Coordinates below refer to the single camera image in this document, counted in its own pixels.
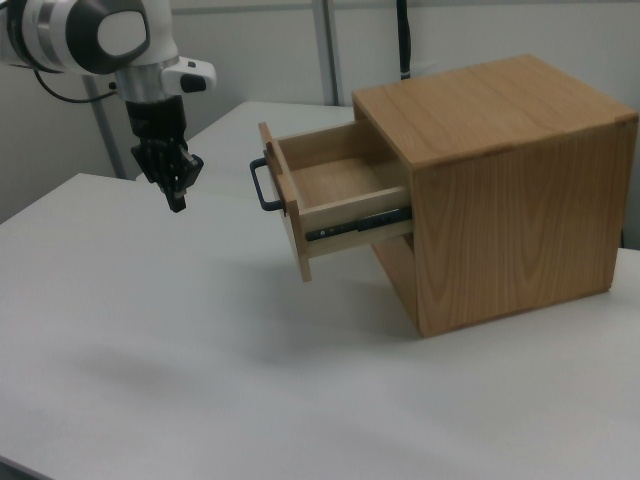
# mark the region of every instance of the black pole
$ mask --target black pole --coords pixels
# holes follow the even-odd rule
[[[411,78],[411,29],[407,14],[407,0],[396,0],[398,7],[398,40],[400,44],[400,78]]]

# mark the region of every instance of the wood grain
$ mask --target wood grain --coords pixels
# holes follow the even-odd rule
[[[388,150],[293,170],[291,174],[303,209],[405,187],[409,178]]]
[[[611,124],[414,177],[420,331],[606,291],[637,124]]]
[[[372,245],[409,318],[418,327],[418,299],[413,236],[404,235]]]
[[[350,157],[368,157],[381,151],[395,158],[386,141],[368,120],[279,138],[278,143],[292,171]]]
[[[291,172],[278,142],[273,139],[266,123],[259,125],[262,143],[266,152],[267,164],[271,172],[274,193],[282,196],[284,209],[280,212],[280,217],[284,225],[285,232],[289,238],[289,244],[298,264],[300,275],[304,282],[311,281],[311,266],[309,265],[309,255],[307,253],[307,242],[302,231],[302,221],[300,220],[300,209],[298,206],[298,196]]]
[[[363,89],[365,116],[410,168],[637,121],[629,107],[530,55]]]

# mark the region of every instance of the cabinet side panel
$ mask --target cabinet side panel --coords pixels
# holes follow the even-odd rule
[[[377,242],[372,246],[407,314],[417,327],[416,267],[411,242],[412,236],[405,235]]]
[[[416,172],[421,333],[608,290],[636,132],[609,125]]]

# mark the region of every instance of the wooden drawer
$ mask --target wooden drawer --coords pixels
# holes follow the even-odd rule
[[[304,281],[309,259],[413,230],[408,170],[368,120],[272,138],[260,125]]]

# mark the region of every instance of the black cable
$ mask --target black cable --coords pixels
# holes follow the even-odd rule
[[[398,11],[398,43],[400,46],[400,78],[411,78],[411,28],[407,0],[396,0]]]
[[[62,100],[63,102],[75,103],[75,104],[95,103],[95,102],[99,102],[100,100],[104,100],[105,98],[109,98],[109,97],[112,97],[112,96],[116,95],[116,92],[109,92],[109,93],[105,93],[104,95],[100,95],[99,97],[87,98],[87,99],[84,99],[84,100],[75,100],[73,98],[63,97],[62,95],[57,94],[56,92],[51,90],[51,88],[49,88],[49,85],[47,85],[44,82],[44,80],[42,79],[42,75],[40,75],[40,72],[38,72],[37,70],[34,70],[33,73],[36,74],[36,78],[38,79],[38,83],[40,85],[42,85],[42,88],[44,88],[47,91],[47,93],[49,93],[50,95],[54,96],[58,100]]]

